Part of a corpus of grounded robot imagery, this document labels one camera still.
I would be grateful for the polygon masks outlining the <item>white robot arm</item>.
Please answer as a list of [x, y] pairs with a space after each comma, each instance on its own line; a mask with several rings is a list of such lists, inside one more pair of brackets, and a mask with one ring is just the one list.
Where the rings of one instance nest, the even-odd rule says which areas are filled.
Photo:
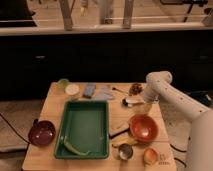
[[158, 95], [171, 103], [191, 123], [185, 171], [213, 171], [213, 110], [171, 85], [169, 71], [151, 72], [141, 93], [144, 103]]

